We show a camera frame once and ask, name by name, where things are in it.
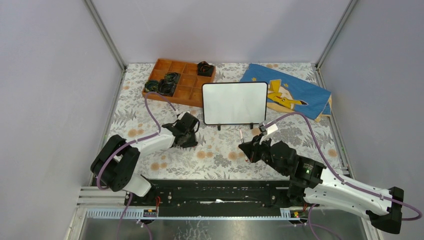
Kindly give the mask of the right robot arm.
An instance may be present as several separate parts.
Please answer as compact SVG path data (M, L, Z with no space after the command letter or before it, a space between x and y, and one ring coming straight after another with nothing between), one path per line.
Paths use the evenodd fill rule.
M294 148L279 141L261 141L254 136L239 144L251 163L263 161L282 176L289 178L285 202L291 207L325 205L362 217L383 232L399 234L402 225L404 191L399 187L382 189L352 178L337 178L329 167L297 154Z

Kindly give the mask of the white whiteboard black frame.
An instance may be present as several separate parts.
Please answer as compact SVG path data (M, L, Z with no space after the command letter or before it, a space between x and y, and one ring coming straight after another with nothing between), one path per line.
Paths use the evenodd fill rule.
M266 82L205 83L201 91L206 125L254 125L266 120Z

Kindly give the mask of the red white marker pen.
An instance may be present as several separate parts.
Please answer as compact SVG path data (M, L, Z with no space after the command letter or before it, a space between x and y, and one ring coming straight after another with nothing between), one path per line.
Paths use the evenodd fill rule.
M244 143L244 136L243 136L243 132L242 132L241 128L239 128L239 135L240 135L240 141L243 144ZM246 156L245 153L244 153L244 160L245 160L245 162L249 161L249 159L248 159L248 157Z

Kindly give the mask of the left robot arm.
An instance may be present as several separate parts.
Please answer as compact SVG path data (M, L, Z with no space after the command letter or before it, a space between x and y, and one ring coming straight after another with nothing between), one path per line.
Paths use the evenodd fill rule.
M155 200L152 183L135 172L139 158L171 148L195 147L199 128L199 119L186 111L178 114L174 122L163 124L158 131L138 139L127 141L118 134L113 135L90 166L97 177L97 186L113 192L130 192L142 205L152 204Z

